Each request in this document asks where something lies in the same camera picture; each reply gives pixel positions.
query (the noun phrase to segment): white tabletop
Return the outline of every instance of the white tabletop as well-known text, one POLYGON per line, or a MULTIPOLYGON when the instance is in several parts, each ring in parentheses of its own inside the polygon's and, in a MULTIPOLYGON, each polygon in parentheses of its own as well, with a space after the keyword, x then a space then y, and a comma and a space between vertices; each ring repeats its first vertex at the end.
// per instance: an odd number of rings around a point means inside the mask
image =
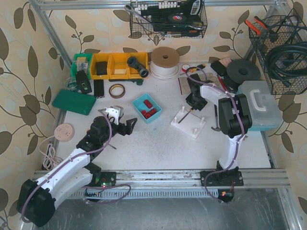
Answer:
MULTIPOLYGON (((211 129, 215 127, 214 106, 211 102, 201 112, 192 112, 198 117, 204 116, 206 121, 203 130, 197 139, 194 139, 170 125, 183 105, 189 109, 185 102, 187 95, 180 94, 178 79, 160 81, 149 76, 142 86, 132 82, 120 82, 126 88, 126 94, 121 99, 113 99, 108 93, 114 83, 105 80, 105 98, 96 100, 88 116, 69 111, 66 113, 65 123, 73 125, 75 135, 70 141, 59 143, 57 156, 66 158, 76 148, 94 118, 100 116, 98 109, 119 105, 124 108, 124 116, 120 120, 122 123, 135 117, 138 121, 130 136, 116 134, 111 139, 110 144, 117 150, 106 147, 93 161, 103 170, 180 170, 216 167, 221 154, 227 151, 227 136, 211 129), (139 117, 131 103, 144 93, 149 93, 162 107, 161 116, 150 124, 146 124, 139 117)), ((270 168, 261 133, 248 132, 247 136, 239 151, 239 168, 270 168)))

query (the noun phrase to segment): black wire mesh basket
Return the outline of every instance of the black wire mesh basket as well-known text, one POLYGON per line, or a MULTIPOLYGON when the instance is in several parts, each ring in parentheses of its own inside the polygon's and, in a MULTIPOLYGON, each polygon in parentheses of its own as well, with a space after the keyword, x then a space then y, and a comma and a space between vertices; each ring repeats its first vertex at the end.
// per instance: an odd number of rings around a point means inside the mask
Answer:
POLYGON ((141 15, 146 17, 151 23, 147 23, 134 14, 130 14, 130 37, 131 38, 140 38, 140 37, 148 37, 148 39, 153 40, 153 42, 157 45, 160 40, 164 40, 167 37, 175 37, 175 38, 203 38, 205 32, 207 30, 207 16, 204 3, 199 10, 199 13, 196 15, 185 16, 180 13, 172 14, 172 11, 176 11, 179 8, 169 8, 165 9, 165 11, 169 11, 169 14, 152 14, 150 15, 150 9, 159 9, 158 1, 138 1, 131 2, 132 8, 137 8, 140 5, 147 6, 146 11, 141 11, 141 15), (178 18, 179 21, 182 20, 181 23, 177 23, 175 20, 170 23, 168 16, 178 18))
MULTIPOLYGON (((301 43, 302 37, 305 36, 304 30, 297 32, 299 27, 306 27, 303 21, 292 10, 289 15, 271 16, 263 19, 268 29, 263 28, 260 24, 253 25, 260 30, 261 35, 257 35, 251 28, 249 38, 256 52, 262 70, 264 72, 267 84, 271 94, 301 94, 307 90, 307 74, 297 77, 289 77, 280 74, 281 79, 277 79, 272 74, 270 65, 268 64, 268 53, 277 47, 285 44, 301 43)), ((305 55, 297 53, 287 53, 282 55, 276 62, 276 66, 282 72, 295 72, 299 70, 307 70, 307 53, 305 55)))

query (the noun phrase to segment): wire basket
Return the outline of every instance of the wire basket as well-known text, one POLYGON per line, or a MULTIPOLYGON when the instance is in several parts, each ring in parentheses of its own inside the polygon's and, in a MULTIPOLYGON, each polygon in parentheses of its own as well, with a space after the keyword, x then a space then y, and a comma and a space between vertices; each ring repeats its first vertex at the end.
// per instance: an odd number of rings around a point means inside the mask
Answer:
MULTIPOLYGON (((151 7, 158 8, 158 1, 139 1, 131 2, 132 8, 137 8, 138 5, 143 4, 147 5, 148 9, 151 7)), ((193 18, 196 20, 189 20, 189 17, 185 24, 172 24, 165 23, 167 17, 160 18, 157 20, 154 15, 146 15, 147 11, 142 11, 141 15, 146 17, 152 23, 147 23, 144 20, 136 17, 134 14, 130 14, 130 37, 131 38, 140 38, 142 36, 152 39, 153 42, 157 45, 160 40, 164 40, 166 37, 176 37, 176 38, 203 38, 207 30, 207 16, 204 4, 200 12, 197 15, 193 15, 193 18)))
MULTIPOLYGON (((263 19, 268 25, 267 30, 258 23, 254 23, 253 25, 261 31, 261 35, 257 35, 251 28, 248 29, 250 41, 264 72, 271 94, 301 94, 307 90, 306 75, 287 80, 277 80, 269 74, 268 67, 266 66, 266 56, 270 50, 284 44, 297 44, 303 41, 299 33, 295 32, 296 22, 288 18, 288 16, 293 15, 293 13, 292 10, 287 16, 271 16, 263 19)), ((302 20, 299 22, 300 26, 305 26, 302 20)), ((292 54, 291 57, 293 59, 291 63, 286 62, 286 60, 289 59, 289 54, 285 54, 276 64, 284 71, 307 68, 307 54, 305 58, 302 58, 299 54, 292 54)))

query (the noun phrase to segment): light blue plastic tray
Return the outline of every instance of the light blue plastic tray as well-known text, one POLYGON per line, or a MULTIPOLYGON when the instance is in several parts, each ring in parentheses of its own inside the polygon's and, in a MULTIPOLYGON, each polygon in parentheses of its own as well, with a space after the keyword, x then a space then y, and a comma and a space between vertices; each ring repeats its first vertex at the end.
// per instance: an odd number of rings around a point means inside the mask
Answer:
POLYGON ((149 124, 151 122, 153 122, 155 119, 157 119, 162 112, 162 108, 151 98, 151 96, 149 96, 148 93, 142 95, 141 97, 139 97, 138 99, 134 100, 132 102, 136 112, 138 113, 138 115, 140 115, 140 117, 145 121, 145 123, 149 124), (144 101, 148 100, 153 107, 151 109, 147 108, 147 106, 144 104, 144 101), (149 112, 150 110, 152 110, 153 108, 155 108, 157 110, 157 112, 152 115, 150 118, 146 119, 141 111, 142 110, 146 110, 146 112, 149 112))

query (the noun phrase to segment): coiled white cable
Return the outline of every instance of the coiled white cable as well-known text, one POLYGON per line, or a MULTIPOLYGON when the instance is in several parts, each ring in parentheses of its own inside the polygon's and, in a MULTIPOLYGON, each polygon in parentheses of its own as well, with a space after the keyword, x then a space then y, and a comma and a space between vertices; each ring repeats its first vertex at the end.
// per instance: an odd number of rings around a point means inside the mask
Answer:
POLYGON ((50 137, 46 138, 38 146, 38 150, 40 151, 40 153, 43 154, 46 157, 44 159, 43 166, 47 170, 52 170, 55 166, 57 166, 58 164, 60 164, 63 161, 63 159, 61 157, 56 156, 56 150, 54 149, 54 147, 50 147, 48 149, 48 154, 45 154, 44 152, 42 152, 42 150, 40 150, 40 146, 42 145, 42 143, 44 143, 46 140, 49 140, 53 137, 54 136, 50 136, 50 137))
POLYGON ((178 74, 180 73, 180 67, 179 67, 179 64, 177 64, 171 68, 163 68, 163 67, 157 66, 152 61, 150 64, 150 73, 153 77, 159 80, 167 81, 167 80, 171 80, 178 76, 178 74))

